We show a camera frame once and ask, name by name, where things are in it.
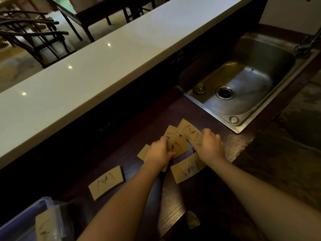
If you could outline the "round sink drain strainer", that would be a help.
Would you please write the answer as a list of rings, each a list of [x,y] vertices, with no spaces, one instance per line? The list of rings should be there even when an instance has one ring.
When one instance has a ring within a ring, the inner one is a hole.
[[[216,89],[215,95],[221,100],[230,100],[235,97],[236,93],[229,86],[220,86]]]

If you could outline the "person's right forearm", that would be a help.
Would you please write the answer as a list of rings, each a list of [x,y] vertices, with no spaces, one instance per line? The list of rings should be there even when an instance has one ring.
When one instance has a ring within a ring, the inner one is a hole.
[[[261,232],[273,241],[321,241],[321,212],[223,158],[208,166],[222,178]]]

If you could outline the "person's left hand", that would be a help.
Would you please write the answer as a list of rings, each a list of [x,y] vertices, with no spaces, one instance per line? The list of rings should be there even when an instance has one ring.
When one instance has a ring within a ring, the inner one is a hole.
[[[144,165],[160,173],[175,156],[175,152],[168,150],[167,138],[162,136],[148,148],[144,157]]]

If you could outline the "dark wooden table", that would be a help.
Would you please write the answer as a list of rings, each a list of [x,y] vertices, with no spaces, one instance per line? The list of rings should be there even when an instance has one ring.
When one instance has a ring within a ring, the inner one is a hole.
[[[106,19],[112,25],[109,16],[122,10],[130,0],[52,0],[74,32],[71,20],[82,27],[90,42],[95,42],[89,26]]]

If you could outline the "person's left forearm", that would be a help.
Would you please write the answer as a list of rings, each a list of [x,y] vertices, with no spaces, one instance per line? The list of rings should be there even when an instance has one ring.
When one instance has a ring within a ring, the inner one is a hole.
[[[168,161],[149,159],[102,207],[77,241],[134,241],[153,183]]]

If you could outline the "kraft paper cup sleeve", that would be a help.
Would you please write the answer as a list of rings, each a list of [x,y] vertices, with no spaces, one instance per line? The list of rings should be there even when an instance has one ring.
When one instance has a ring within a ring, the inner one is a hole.
[[[202,171],[207,165],[195,152],[183,161],[171,166],[171,171],[176,184],[179,184]]]
[[[178,129],[175,126],[169,125],[164,133],[168,142],[172,142],[180,137],[180,134],[177,131]]]
[[[203,140],[203,133],[187,120],[182,119],[177,127],[178,133],[185,136],[186,140],[191,145],[201,145]]]
[[[35,217],[37,241],[63,241],[64,226],[60,206],[51,206]]]
[[[169,160],[166,160],[166,153],[166,144],[154,142],[151,145],[145,145],[137,157],[141,159],[144,164],[147,164],[147,166],[151,166],[153,170],[164,172],[169,163]]]
[[[174,152],[175,157],[188,152],[189,146],[186,140],[186,136],[177,137],[175,139],[171,139],[169,136],[166,136],[167,139],[167,151]]]

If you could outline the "person's right hand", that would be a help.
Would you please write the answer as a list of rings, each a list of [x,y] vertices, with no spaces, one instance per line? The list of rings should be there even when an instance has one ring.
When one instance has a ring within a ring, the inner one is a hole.
[[[223,142],[219,134],[215,134],[211,129],[202,130],[203,140],[201,145],[204,147],[204,155],[199,158],[209,167],[215,166],[218,162],[226,161]]]

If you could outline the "clear plastic storage box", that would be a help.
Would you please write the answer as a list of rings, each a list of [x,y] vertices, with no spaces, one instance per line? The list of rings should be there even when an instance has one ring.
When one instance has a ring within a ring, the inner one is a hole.
[[[59,205],[63,226],[63,241],[75,241],[72,220],[67,212],[67,204],[43,197],[26,208],[20,214],[0,227],[0,241],[37,241],[35,217],[51,206]]]

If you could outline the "metal sink faucet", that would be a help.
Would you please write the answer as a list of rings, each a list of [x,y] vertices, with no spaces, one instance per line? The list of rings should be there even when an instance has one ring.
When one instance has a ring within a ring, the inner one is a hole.
[[[304,37],[303,41],[295,46],[293,55],[297,58],[309,57],[311,50],[319,42],[321,42],[321,27],[314,36]]]

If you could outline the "stacked kraft paper cup sleeves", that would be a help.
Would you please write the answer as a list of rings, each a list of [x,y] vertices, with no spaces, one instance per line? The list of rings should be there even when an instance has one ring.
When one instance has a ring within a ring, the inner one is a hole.
[[[92,198],[97,201],[104,194],[114,189],[115,187],[123,184],[125,178],[121,166],[116,166],[108,172],[101,175],[94,182],[92,182],[88,187]]]

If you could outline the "stainless steel sink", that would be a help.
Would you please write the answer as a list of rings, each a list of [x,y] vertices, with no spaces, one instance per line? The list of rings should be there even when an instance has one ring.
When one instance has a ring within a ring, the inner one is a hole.
[[[248,32],[232,41],[208,46],[179,74],[177,88],[190,101],[216,118],[235,134],[240,134],[254,118],[320,53],[293,55],[298,44]],[[197,95],[193,88],[206,86]],[[236,95],[221,100],[220,86],[231,87]],[[231,124],[229,118],[239,118]]]

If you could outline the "dark wooden chair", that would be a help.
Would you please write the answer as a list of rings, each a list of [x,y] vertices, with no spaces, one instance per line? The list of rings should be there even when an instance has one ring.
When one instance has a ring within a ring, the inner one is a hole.
[[[151,3],[152,9],[145,8],[149,3]],[[129,5],[123,7],[122,11],[126,22],[129,23],[130,19],[135,20],[141,15],[144,15],[144,11],[150,12],[155,8],[155,0],[129,0]]]

